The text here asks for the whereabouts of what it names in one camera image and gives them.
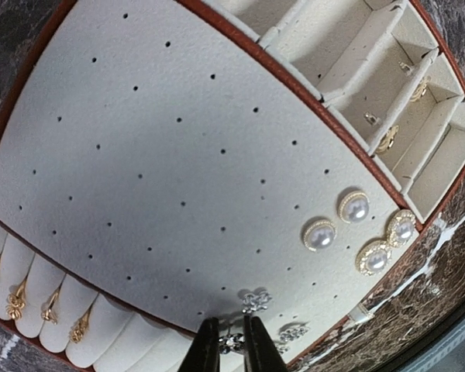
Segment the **red jewelry tray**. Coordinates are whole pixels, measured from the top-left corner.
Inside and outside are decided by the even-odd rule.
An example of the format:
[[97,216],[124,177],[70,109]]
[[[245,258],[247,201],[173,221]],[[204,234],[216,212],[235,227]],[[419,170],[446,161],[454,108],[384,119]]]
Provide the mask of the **red jewelry tray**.
[[[411,239],[362,275],[402,209]],[[0,368],[30,341],[20,371],[177,371],[260,289],[293,371],[389,370],[465,300],[465,78],[424,6],[0,1]]]

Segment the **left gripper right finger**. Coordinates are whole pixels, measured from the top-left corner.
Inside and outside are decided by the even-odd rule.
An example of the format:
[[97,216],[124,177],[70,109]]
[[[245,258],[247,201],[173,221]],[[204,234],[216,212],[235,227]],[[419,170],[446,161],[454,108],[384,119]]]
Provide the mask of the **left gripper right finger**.
[[261,319],[243,317],[244,370],[248,372],[287,372],[286,364],[277,351]]

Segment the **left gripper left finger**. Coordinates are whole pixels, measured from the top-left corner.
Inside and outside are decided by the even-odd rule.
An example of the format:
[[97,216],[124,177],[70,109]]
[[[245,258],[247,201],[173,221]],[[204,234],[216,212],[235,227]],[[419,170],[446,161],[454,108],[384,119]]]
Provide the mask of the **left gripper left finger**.
[[216,372],[219,368],[219,320],[208,318],[200,325],[180,372]]

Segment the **small silver earring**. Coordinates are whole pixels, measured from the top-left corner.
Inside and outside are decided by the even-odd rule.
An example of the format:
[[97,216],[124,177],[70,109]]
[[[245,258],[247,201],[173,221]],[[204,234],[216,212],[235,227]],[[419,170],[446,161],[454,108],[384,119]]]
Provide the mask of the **small silver earring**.
[[242,313],[253,314],[268,310],[272,295],[265,289],[250,291],[242,296]]
[[226,355],[237,353],[243,355],[244,352],[244,335],[242,333],[228,333],[219,337],[219,353]]

